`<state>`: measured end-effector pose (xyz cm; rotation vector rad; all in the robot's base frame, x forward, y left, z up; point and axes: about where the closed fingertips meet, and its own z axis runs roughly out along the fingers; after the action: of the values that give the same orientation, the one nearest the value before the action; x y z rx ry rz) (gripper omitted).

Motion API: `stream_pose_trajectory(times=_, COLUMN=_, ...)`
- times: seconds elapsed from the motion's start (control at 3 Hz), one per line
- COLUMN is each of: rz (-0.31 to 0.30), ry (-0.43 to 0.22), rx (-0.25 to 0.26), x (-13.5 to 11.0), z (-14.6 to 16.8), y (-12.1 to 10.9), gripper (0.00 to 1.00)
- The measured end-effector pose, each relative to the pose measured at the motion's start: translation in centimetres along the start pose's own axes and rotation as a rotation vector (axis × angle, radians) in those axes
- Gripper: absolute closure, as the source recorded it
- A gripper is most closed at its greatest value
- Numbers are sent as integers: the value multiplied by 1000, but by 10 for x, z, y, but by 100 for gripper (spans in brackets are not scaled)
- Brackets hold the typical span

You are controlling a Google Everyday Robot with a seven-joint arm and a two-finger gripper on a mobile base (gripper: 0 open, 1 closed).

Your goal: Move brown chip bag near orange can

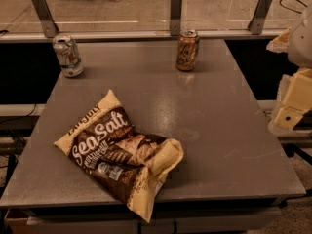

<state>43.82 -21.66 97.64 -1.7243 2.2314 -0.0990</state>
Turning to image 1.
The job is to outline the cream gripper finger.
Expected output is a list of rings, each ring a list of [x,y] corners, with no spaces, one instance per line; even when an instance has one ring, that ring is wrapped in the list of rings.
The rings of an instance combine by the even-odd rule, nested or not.
[[[267,46],[266,50],[273,53],[286,53],[288,51],[289,37],[291,28],[284,30],[279,36],[271,40]]]
[[[283,75],[276,100],[272,124],[292,130],[312,109],[312,69],[301,67],[293,76]]]

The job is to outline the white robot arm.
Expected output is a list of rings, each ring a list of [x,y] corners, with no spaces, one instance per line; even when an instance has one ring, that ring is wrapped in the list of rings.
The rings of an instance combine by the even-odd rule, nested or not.
[[[274,53],[286,53],[297,72],[283,75],[271,114],[271,129],[292,130],[312,110],[312,4],[293,25],[266,46]]]

